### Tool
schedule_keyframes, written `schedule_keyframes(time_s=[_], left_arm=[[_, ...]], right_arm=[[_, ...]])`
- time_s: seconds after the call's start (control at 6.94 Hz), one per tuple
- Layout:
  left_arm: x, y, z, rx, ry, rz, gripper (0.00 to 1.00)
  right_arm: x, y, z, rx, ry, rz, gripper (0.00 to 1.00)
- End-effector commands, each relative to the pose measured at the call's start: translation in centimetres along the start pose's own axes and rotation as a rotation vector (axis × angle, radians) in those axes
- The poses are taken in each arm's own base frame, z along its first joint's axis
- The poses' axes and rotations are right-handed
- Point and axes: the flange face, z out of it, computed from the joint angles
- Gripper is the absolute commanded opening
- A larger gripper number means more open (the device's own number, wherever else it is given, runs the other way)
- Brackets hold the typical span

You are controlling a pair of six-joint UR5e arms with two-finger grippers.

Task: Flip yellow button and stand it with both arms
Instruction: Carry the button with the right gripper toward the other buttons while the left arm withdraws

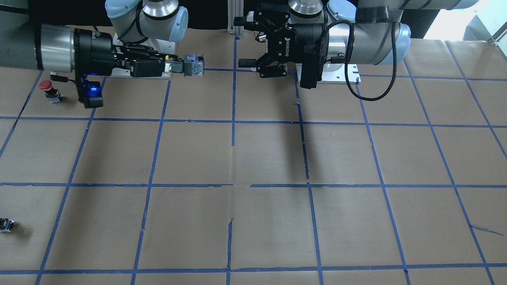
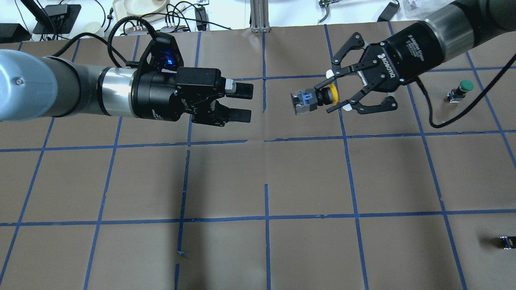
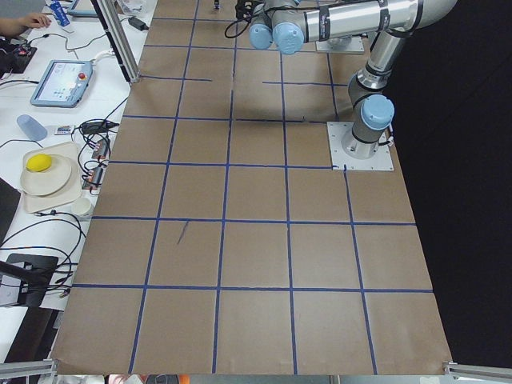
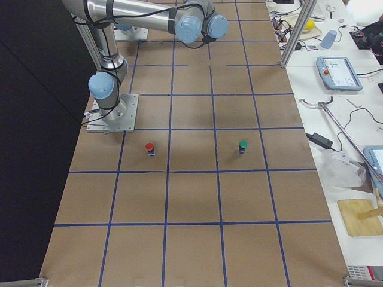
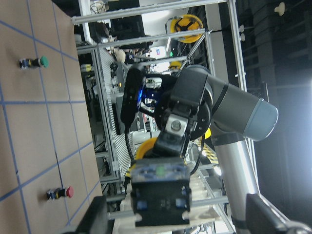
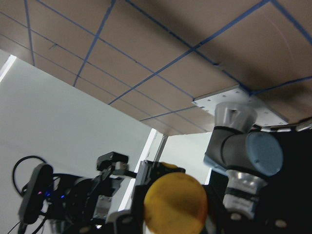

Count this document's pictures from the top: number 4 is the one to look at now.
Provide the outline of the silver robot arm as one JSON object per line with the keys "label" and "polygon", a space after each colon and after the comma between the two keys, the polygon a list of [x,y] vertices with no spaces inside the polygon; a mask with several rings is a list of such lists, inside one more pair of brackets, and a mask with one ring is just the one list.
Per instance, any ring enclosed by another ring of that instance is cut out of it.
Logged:
{"label": "silver robot arm", "polygon": [[229,30],[228,20],[216,11],[212,1],[184,1],[173,7],[116,1],[107,5],[107,19],[117,25],[168,32],[194,50],[224,37]]}
{"label": "silver robot arm", "polygon": [[72,15],[97,72],[88,81],[93,109],[82,124],[89,132],[132,132],[139,96],[124,94],[120,86],[128,62],[120,54],[111,18],[112,1],[63,1]]}

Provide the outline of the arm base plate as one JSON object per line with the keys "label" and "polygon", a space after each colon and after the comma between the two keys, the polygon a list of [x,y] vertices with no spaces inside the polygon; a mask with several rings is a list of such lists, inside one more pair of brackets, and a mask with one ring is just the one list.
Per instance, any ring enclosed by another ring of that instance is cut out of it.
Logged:
{"label": "arm base plate", "polygon": [[146,41],[148,38],[148,29],[132,27],[129,30],[120,30],[115,28],[114,35],[117,42]]}
{"label": "arm base plate", "polygon": [[92,109],[96,112],[89,114],[86,130],[88,132],[133,132],[138,101],[139,94],[121,94],[119,104],[111,113],[108,113],[106,110],[99,110],[94,100]]}

